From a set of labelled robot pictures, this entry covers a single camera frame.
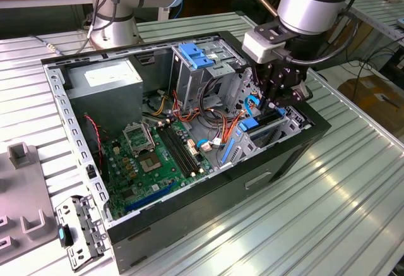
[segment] power cable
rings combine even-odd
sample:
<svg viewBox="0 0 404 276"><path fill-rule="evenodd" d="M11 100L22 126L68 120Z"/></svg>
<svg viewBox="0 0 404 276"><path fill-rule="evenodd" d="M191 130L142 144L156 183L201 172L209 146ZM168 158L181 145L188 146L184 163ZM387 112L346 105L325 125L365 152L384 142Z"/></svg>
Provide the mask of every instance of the power cable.
<svg viewBox="0 0 404 276"><path fill-rule="evenodd" d="M396 43L396 42L399 42L399 41L401 41L401 40L403 40L403 39L404 39L404 37L399 38L399 39L396 39L396 40L394 40L394 41L392 41L392 42L389 42L388 44L386 44L386 45L380 47L378 50L374 51L373 54L371 54L371 55L365 60L365 62L363 62L362 66L360 67L358 76L357 76L357 78L356 78L355 88L354 88L354 91L353 91L353 94L352 94L352 98L351 98L351 101L352 101L352 102L354 102L354 100L355 100L355 95L356 95L356 92L357 92L357 89L358 89L358 85L359 85L360 74L361 74L362 70L364 69L364 65L365 65L366 63L368 63L368 62L372 59L372 56L374 56L375 54L377 54L378 52L382 51L383 49L385 49L385 48L391 46L392 44L394 44L394 43Z"/></svg>

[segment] blue drive latch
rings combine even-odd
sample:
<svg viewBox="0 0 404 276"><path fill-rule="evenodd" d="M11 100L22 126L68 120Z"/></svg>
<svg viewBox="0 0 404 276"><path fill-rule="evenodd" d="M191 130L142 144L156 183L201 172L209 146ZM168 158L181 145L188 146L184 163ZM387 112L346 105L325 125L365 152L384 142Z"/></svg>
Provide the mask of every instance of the blue drive latch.
<svg viewBox="0 0 404 276"><path fill-rule="evenodd" d="M207 68L215 64L213 60L207 58L203 50L196 46L196 44L180 44L178 48L195 69Z"/></svg>

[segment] aluminum table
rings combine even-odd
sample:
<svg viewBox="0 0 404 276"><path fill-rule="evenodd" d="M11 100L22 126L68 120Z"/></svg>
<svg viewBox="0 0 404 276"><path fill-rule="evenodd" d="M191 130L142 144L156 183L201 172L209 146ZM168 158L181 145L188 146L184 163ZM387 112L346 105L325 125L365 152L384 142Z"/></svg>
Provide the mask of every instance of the aluminum table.
<svg viewBox="0 0 404 276"><path fill-rule="evenodd" d="M385 0L356 0L350 12L391 40L404 37L404 29L396 24L397 19L404 17L403 1L389 3Z"/></svg>
<svg viewBox="0 0 404 276"><path fill-rule="evenodd" d="M254 26L235 13L139 25L145 41ZM44 36L65 53L81 32ZM86 195L31 38L0 40L0 150L38 147L55 207ZM124 275L387 275L404 254L403 145L313 71L310 105L332 128L281 180L142 261ZM0 267L0 275L73 275L53 241ZM78 275L117 275L110 250Z"/></svg>

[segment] white label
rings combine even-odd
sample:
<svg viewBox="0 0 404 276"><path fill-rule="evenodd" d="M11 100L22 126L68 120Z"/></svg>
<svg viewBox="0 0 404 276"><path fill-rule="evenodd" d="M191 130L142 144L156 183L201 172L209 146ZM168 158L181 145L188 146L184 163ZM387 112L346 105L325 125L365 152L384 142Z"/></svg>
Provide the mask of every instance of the white label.
<svg viewBox="0 0 404 276"><path fill-rule="evenodd" d="M125 64L108 66L102 69L92 69L87 71L84 76L91 87L111 83L123 79L128 79L133 75Z"/></svg>
<svg viewBox="0 0 404 276"><path fill-rule="evenodd" d="M362 84L366 87L366 88L374 88L374 87L376 87L374 84L373 84L373 82L371 82L371 81L369 81L369 80L364 80L364 81L361 81L362 82Z"/></svg>
<svg viewBox="0 0 404 276"><path fill-rule="evenodd" d="M219 137L216 137L215 139L212 140L214 145L220 145L221 139Z"/></svg>

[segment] blue plastic clip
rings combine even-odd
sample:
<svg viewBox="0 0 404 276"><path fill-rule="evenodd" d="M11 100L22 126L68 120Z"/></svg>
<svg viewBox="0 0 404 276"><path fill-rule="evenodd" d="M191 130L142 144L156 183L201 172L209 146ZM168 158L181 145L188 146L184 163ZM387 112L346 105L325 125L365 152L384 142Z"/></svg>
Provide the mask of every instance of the blue plastic clip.
<svg viewBox="0 0 404 276"><path fill-rule="evenodd" d="M277 107L276 111L281 115L282 117L286 115L286 110L283 107Z"/></svg>
<svg viewBox="0 0 404 276"><path fill-rule="evenodd" d="M255 128L258 125L257 120L252 117L249 117L240 122L239 127L242 129L243 132Z"/></svg>
<svg viewBox="0 0 404 276"><path fill-rule="evenodd" d="M193 65L195 69L213 66L215 62L206 57L199 47L195 44L180 44L178 48L182 55Z"/></svg>

